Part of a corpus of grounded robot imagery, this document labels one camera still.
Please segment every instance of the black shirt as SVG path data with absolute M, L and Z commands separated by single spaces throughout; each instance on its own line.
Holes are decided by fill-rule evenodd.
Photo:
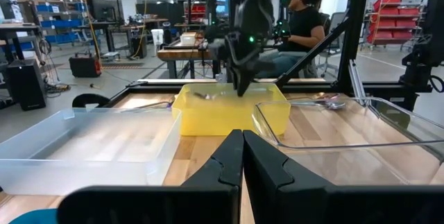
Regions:
M 94 7 L 92 5 L 92 0 L 86 0 L 86 5 L 88 7 L 88 11 L 90 15 L 96 19 L 96 14 L 94 13 Z
M 317 26 L 322 26 L 322 19 L 319 12 L 308 6 L 299 11 L 293 11 L 289 19 L 290 34 L 301 37 L 311 37 L 311 30 Z M 304 51 L 308 52 L 311 47 L 303 46 L 301 44 L 290 42 L 282 44 L 279 51 Z

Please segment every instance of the floor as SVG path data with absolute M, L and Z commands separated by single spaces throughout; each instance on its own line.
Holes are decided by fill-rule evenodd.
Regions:
M 126 44 L 125 36 L 120 35 L 114 37 L 115 46 L 118 48 Z M 19 105 L 14 105 L 6 109 L 0 110 L 0 142 L 20 133 L 21 131 L 35 125 L 41 120 L 51 116 L 55 112 L 71 107 L 72 100 L 79 94 L 95 93 L 107 97 L 114 96 L 116 93 L 124 89 L 131 81 L 140 78 L 168 78 L 167 65 L 155 56 L 153 45 L 148 45 L 148 55 L 141 60 L 129 61 L 124 59 L 129 53 L 121 52 L 122 61 L 124 63 L 143 63 L 137 69 L 106 69 L 98 78 L 74 78 L 71 74 L 69 66 L 69 58 L 76 52 L 85 52 L 93 49 L 90 46 L 74 46 L 69 44 L 61 45 L 62 50 L 58 47 L 53 48 L 51 57 L 53 63 L 58 66 L 52 70 L 53 79 L 57 81 L 59 77 L 60 83 L 71 85 L 71 90 L 63 92 L 59 96 L 47 99 L 47 107 L 40 110 L 31 110 L 24 112 Z M 400 52 L 397 46 L 388 46 L 386 49 L 377 47 L 373 51 L 360 51 L 357 55 L 357 65 L 359 73 L 363 81 L 394 81 L 398 80 L 405 68 L 400 64 L 401 59 L 407 52 Z M 329 63 L 338 64 L 340 55 L 334 55 L 329 58 Z M 202 78 L 205 74 L 212 77 L 209 67 L 202 67 L 201 64 L 195 65 L 196 78 Z M 438 67 L 433 70 L 437 76 L 444 78 L 444 67 Z M 326 80 L 333 81 L 334 78 L 326 75 Z M 6 96 L 6 90 L 0 90 L 0 97 Z M 440 110 L 443 95 L 436 92 L 431 94 L 421 94 L 417 100 L 414 112 L 431 119 L 439 124 L 444 125 L 444 114 Z

